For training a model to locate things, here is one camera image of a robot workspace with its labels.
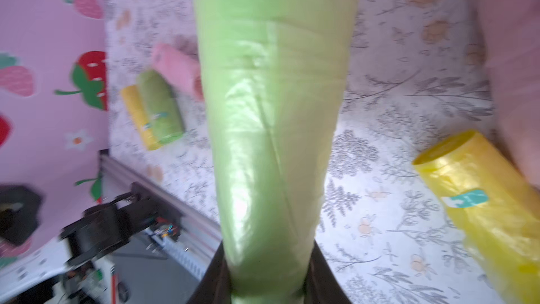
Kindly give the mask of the green roll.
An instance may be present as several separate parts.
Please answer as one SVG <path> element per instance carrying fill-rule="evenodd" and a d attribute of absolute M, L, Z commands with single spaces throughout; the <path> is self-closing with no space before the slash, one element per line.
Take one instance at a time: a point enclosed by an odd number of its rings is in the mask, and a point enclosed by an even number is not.
<path fill-rule="evenodd" d="M 150 130 L 161 144 L 170 144 L 184 136 L 184 123 L 171 86 L 154 70 L 139 74 L 136 85 Z"/>
<path fill-rule="evenodd" d="M 233 303 L 301 303 L 356 0 L 194 0 Z"/>

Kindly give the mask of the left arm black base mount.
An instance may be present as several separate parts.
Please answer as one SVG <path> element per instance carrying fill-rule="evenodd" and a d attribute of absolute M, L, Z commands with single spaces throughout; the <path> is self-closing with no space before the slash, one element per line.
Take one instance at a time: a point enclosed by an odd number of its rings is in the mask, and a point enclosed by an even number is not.
<path fill-rule="evenodd" d="M 59 239 L 70 252 L 66 265 L 79 267 L 107 256 L 153 225 L 171 225 L 178 232 L 181 217 L 170 202 L 134 182 L 127 193 L 87 209 L 81 219 L 62 229 Z"/>

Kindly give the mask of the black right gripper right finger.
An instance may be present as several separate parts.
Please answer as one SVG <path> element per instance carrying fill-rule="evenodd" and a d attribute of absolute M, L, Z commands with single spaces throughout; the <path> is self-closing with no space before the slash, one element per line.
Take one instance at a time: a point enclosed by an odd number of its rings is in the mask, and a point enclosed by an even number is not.
<path fill-rule="evenodd" d="M 304 304 L 351 304 L 315 242 L 304 285 Z"/>

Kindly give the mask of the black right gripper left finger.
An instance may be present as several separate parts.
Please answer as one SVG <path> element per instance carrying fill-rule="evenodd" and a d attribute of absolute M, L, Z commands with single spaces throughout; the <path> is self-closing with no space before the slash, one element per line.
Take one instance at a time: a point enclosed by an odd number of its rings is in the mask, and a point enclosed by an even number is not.
<path fill-rule="evenodd" d="M 188 304 L 231 304 L 231 280 L 223 243 L 220 243 Z"/>

